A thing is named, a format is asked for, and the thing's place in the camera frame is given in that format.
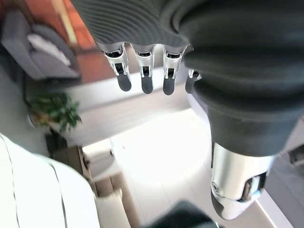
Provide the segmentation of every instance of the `white tile floor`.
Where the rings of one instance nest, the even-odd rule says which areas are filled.
[[[186,199],[227,228],[273,227],[256,203],[233,221],[218,217],[210,199],[211,140],[197,118],[187,110],[111,139],[141,223],[149,224]]]

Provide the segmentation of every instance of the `black rubber fingertip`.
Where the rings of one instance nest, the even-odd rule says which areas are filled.
[[[174,82],[175,79],[169,77],[168,79],[163,80],[162,90],[166,95],[171,95],[174,92]]]
[[[145,94],[150,94],[153,91],[152,77],[142,77],[142,90]]]
[[[186,92],[188,94],[192,94],[193,93],[193,86],[194,86],[194,82],[196,81],[195,78],[189,78],[187,77],[187,81],[186,81],[186,85],[185,85],[185,89],[186,89]]]
[[[118,85],[121,90],[127,92],[132,88],[128,75],[120,74],[117,76]]]

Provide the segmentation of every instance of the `potted plant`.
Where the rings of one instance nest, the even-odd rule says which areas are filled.
[[[71,131],[81,122],[78,106],[79,103],[73,102],[66,93],[39,95],[29,102],[28,120],[31,125],[48,127],[50,130],[45,135],[50,158],[54,151],[67,147],[61,133]]]
[[[34,126],[58,128],[60,133],[74,129],[81,118],[78,102],[66,93],[39,95],[29,102],[29,120]]]

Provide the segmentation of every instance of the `gray sofa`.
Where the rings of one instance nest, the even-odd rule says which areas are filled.
[[[27,35],[36,33],[51,41],[70,60],[67,67],[50,54],[34,50]],[[23,70],[35,80],[47,78],[79,78],[76,57],[65,41],[50,27],[30,25],[19,10],[9,11],[2,26],[1,42]]]

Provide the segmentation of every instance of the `green leaves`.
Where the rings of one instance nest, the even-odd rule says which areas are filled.
[[[82,122],[78,115],[79,103],[73,102],[66,93],[39,95],[30,104],[32,111],[40,115],[41,126],[58,124],[61,133],[71,131]]]

